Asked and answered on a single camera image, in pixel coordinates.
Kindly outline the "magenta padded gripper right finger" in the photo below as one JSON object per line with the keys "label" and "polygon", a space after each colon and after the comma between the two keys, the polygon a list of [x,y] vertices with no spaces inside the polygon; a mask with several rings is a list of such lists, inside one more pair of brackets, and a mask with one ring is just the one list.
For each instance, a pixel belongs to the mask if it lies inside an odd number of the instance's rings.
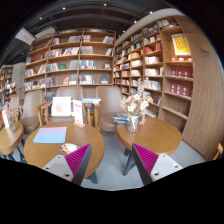
{"label": "magenta padded gripper right finger", "polygon": [[158,155],[137,144],[132,144],[132,154],[144,185],[182,169],[169,155]]}

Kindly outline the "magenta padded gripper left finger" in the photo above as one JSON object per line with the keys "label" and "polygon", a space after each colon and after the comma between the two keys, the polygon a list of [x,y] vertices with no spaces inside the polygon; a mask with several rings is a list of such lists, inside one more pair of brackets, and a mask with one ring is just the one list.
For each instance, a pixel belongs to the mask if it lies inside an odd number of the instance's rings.
{"label": "magenta padded gripper left finger", "polygon": [[43,167],[43,170],[80,185],[83,181],[91,154],[91,145],[87,144],[66,156],[55,156]]}

